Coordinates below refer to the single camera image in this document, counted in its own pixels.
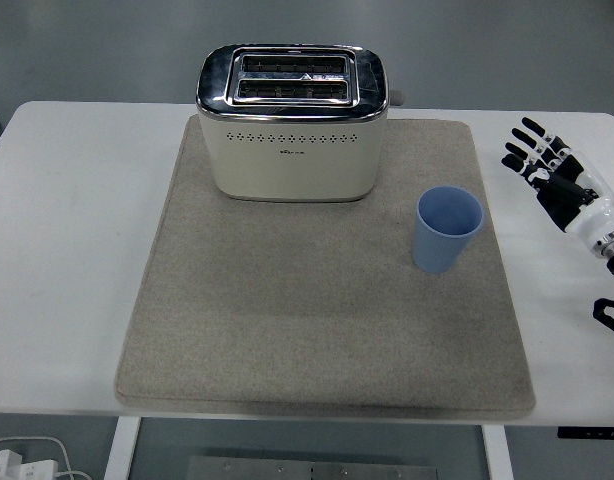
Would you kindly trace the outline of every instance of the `metal plate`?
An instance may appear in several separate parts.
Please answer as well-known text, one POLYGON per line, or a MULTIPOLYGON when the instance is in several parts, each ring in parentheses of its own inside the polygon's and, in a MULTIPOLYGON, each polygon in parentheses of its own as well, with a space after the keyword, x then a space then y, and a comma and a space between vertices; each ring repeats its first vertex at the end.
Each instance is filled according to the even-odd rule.
POLYGON ((187 480, 437 480, 436 469, 411 465, 192 457, 187 480))

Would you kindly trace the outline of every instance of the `white cable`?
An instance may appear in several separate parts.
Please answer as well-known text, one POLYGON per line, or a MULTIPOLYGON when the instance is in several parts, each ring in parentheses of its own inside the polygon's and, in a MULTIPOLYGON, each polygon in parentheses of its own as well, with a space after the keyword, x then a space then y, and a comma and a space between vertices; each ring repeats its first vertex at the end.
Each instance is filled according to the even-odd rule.
POLYGON ((71 478, 74 478, 74 475, 80 475, 81 477, 85 477, 87 480, 92 480, 89 475, 85 472, 81 472, 80 470, 69 470, 67 472, 57 472, 56 478, 62 477, 63 475, 71 475, 71 478))
POLYGON ((58 440, 57 438, 54 437, 42 437, 42 436, 34 436, 34 437, 3 437, 0 438, 0 443, 1 442, 17 442, 17 441, 27 441, 27 440, 47 440, 50 442, 55 442, 60 446, 60 449, 63 451, 63 456, 65 457, 65 466, 67 467, 67 471, 64 472, 65 475, 69 474, 69 477, 71 480, 74 480, 74 476, 71 474, 72 469, 71 469, 71 465, 69 464, 69 457, 67 456, 67 449, 65 448, 65 445, 63 444, 63 442, 61 442, 60 440, 58 440))

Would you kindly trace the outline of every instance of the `white table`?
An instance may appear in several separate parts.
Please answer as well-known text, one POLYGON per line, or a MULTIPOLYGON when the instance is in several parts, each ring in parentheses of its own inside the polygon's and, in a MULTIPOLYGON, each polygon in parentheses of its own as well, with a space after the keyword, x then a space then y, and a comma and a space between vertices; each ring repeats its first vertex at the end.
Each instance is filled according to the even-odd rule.
MULTIPOLYGON (((195 112, 33 102, 14 115, 0 139, 0 412, 163 415, 118 403, 114 375, 195 112)), ((472 129, 537 397, 513 423, 614 426, 614 333, 591 317, 594 300, 614 298, 614 277, 500 164, 525 114, 390 111, 472 129)), ((529 115, 584 151, 614 189, 613 117, 529 115)))

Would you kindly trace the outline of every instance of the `toaster slot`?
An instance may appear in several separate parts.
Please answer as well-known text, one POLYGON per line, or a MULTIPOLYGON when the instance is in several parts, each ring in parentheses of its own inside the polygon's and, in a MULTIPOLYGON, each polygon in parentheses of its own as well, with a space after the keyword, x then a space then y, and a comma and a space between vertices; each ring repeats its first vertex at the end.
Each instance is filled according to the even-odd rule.
POLYGON ((241 99, 280 100, 346 100, 347 84, 332 81, 243 80, 238 97, 241 99))
POLYGON ((347 59, 334 55, 246 55, 245 72, 342 74, 347 59))

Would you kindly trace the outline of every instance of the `gray felt mat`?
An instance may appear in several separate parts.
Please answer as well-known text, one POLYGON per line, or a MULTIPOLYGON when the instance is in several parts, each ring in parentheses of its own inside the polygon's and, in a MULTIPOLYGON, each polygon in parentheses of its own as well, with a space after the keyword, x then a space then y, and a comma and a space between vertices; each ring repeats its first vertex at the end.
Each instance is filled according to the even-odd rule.
POLYGON ((389 120, 350 203, 233 200, 197 117, 182 141, 116 378, 119 401, 193 413, 509 419, 534 394, 488 219, 452 269, 411 260, 418 196, 486 204, 467 125, 389 120))

